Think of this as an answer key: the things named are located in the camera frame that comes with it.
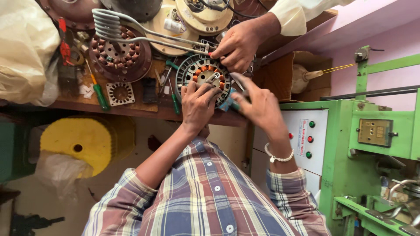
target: cardboard box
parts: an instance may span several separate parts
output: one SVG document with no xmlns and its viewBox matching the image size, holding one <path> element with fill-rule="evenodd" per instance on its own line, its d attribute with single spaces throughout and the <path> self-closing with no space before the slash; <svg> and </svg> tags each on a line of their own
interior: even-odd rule
<svg viewBox="0 0 420 236">
<path fill-rule="evenodd" d="M 269 65 L 262 66 L 254 72 L 252 80 L 260 88 L 269 89 L 280 102 L 313 102 L 331 94 L 331 73 L 310 80 L 304 92 L 291 94 L 293 64 L 302 65 L 308 71 L 321 71 L 332 68 L 333 61 L 331 58 L 314 55 L 310 52 L 295 51 Z"/>
</svg>

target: person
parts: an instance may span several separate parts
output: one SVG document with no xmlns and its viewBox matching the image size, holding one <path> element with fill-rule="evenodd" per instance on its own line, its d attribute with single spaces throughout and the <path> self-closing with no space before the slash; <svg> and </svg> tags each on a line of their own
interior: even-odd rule
<svg viewBox="0 0 420 236">
<path fill-rule="evenodd" d="M 211 58 L 230 72 L 243 73 L 254 59 L 257 48 L 268 38 L 282 34 L 297 36 L 306 33 L 306 22 L 337 5 L 354 0 L 278 0 L 267 14 L 241 22 L 230 28 Z"/>
<path fill-rule="evenodd" d="M 180 127 L 93 206 L 84 236 L 330 235 L 305 189 L 277 98 L 239 73 L 231 76 L 249 91 L 251 103 L 232 94 L 240 112 L 267 134 L 277 158 L 266 173 L 269 196 L 216 144 L 197 136 L 214 114 L 221 90 L 191 81 L 181 88 Z"/>
</svg>

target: shirt sleeve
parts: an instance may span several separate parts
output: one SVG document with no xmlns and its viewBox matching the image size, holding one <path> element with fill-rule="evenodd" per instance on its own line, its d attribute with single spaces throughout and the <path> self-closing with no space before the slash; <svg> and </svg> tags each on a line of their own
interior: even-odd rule
<svg viewBox="0 0 420 236">
<path fill-rule="evenodd" d="M 330 235 L 325 216 L 318 211 L 315 199 L 306 187 L 303 169 L 288 174 L 267 170 L 270 198 L 302 236 Z"/>
<path fill-rule="evenodd" d="M 156 192 L 137 177 L 134 169 L 127 169 L 114 188 L 92 207 L 82 236 L 137 236 L 143 213 Z"/>
<path fill-rule="evenodd" d="M 281 34 L 296 36 L 306 33 L 306 22 L 324 10 L 345 6 L 354 0 L 278 0 L 270 9 L 281 24 Z"/>
</svg>

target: yellow wire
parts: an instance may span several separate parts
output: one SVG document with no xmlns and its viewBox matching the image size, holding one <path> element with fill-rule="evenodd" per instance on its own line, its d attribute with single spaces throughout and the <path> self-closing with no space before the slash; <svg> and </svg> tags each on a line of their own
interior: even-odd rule
<svg viewBox="0 0 420 236">
<path fill-rule="evenodd" d="M 331 68 L 331 69 L 326 69 L 326 70 L 323 70 L 323 71 L 329 71 L 329 70 L 332 70 L 332 69 L 335 69 L 335 68 L 340 68 L 340 67 L 345 67 L 345 66 L 337 66 L 337 67 L 334 67 L 334 68 Z"/>
<path fill-rule="evenodd" d="M 338 70 L 341 70 L 341 69 L 344 69 L 344 68 L 347 68 L 347 67 L 350 67 L 350 66 L 346 66 L 346 67 L 343 67 L 343 68 L 340 68 L 340 69 L 336 69 L 336 70 L 332 70 L 332 71 L 329 71 L 329 72 L 324 72 L 324 74 L 326 74 L 326 73 L 330 73 L 330 72 L 333 72 L 333 71 L 338 71 Z"/>
</svg>

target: screwdriver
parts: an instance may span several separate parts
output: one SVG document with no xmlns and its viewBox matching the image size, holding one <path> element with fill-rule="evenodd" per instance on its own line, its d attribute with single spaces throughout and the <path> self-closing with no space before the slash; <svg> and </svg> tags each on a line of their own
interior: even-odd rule
<svg viewBox="0 0 420 236">
<path fill-rule="evenodd" d="M 92 81 L 93 81 L 93 90 L 95 90 L 96 95 L 98 97 L 98 102 L 99 105 L 101 106 L 102 110 L 109 110 L 109 106 L 108 103 L 106 102 L 106 99 L 104 97 L 104 94 L 102 93 L 102 88 L 101 86 L 96 82 L 95 76 L 92 74 L 92 71 L 90 70 L 90 66 L 89 63 L 87 62 L 87 59 L 85 59 L 87 67 L 89 68 L 89 72 L 90 72 L 90 77 L 92 77 Z"/>
<path fill-rule="evenodd" d="M 169 87 L 171 87 L 171 92 L 172 92 L 173 109 L 175 110 L 175 114 L 179 115 L 180 113 L 179 113 L 179 107 L 178 107 L 178 100 L 176 99 L 175 94 L 173 94 L 171 79 L 168 78 L 168 80 L 169 80 Z"/>
</svg>

